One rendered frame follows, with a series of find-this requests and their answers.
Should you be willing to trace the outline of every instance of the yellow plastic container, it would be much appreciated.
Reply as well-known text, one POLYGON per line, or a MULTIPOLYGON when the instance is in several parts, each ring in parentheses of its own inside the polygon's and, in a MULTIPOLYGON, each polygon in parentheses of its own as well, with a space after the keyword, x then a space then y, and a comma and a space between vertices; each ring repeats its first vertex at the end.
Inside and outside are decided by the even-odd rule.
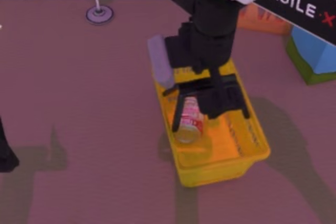
MULTIPOLYGON (((155 83, 175 166, 185 187, 238 178, 253 163, 270 155, 269 145, 233 62, 230 60, 220 72, 223 75, 236 74, 250 119, 246 120, 241 111, 227 112, 215 120, 207 119, 202 138, 191 144, 177 142, 171 131, 178 91, 163 97, 164 89, 155 83)), ((177 83, 209 77, 208 71, 197 76, 190 68, 176 69, 174 75, 177 83)))

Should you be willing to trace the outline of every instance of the yellow bin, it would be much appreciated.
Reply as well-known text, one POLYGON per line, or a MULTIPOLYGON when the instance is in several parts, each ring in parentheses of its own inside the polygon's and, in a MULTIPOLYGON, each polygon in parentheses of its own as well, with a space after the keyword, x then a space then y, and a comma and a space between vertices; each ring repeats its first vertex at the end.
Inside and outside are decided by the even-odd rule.
MULTIPOLYGON (((230 60, 220 72, 223 75, 236 74, 250 119, 245 119, 241 111, 227 112, 215 120, 207 119, 202 138, 191 144, 177 142, 171 131, 178 91, 163 97, 164 89, 155 83, 175 166, 185 187, 238 178, 253 163, 270 155, 269 145, 233 62, 230 60)), ((176 83, 209 77, 208 71, 197 76, 190 68, 176 69, 174 75, 176 83)))

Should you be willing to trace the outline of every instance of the brown table surface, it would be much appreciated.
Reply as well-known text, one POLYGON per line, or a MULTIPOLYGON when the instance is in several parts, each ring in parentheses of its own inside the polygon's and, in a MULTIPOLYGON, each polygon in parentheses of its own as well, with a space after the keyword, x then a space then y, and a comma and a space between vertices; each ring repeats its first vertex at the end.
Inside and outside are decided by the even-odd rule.
POLYGON ((308 87, 280 37, 239 30, 234 61, 272 147, 244 177, 176 182, 146 40, 167 0, 0 0, 0 112, 22 165, 0 175, 2 224, 336 223, 336 82, 308 87))

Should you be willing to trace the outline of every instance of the round stand base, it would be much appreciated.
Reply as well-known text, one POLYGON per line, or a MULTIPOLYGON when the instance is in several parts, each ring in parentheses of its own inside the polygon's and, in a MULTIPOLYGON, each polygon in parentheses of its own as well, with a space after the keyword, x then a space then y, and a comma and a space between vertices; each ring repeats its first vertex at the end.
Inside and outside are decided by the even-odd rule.
POLYGON ((114 11, 108 6, 100 6, 100 11, 94 6, 86 12, 86 19, 94 25, 103 25, 112 20, 114 11))

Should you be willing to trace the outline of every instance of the bottle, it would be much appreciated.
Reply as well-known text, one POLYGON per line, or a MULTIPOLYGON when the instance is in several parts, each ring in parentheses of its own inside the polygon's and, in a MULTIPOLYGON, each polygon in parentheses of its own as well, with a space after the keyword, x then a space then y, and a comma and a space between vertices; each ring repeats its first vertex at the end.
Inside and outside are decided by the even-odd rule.
POLYGON ((197 141, 203 134, 204 115, 199 111, 197 99, 187 97, 181 116, 180 127, 175 133, 175 139, 183 144, 197 141))

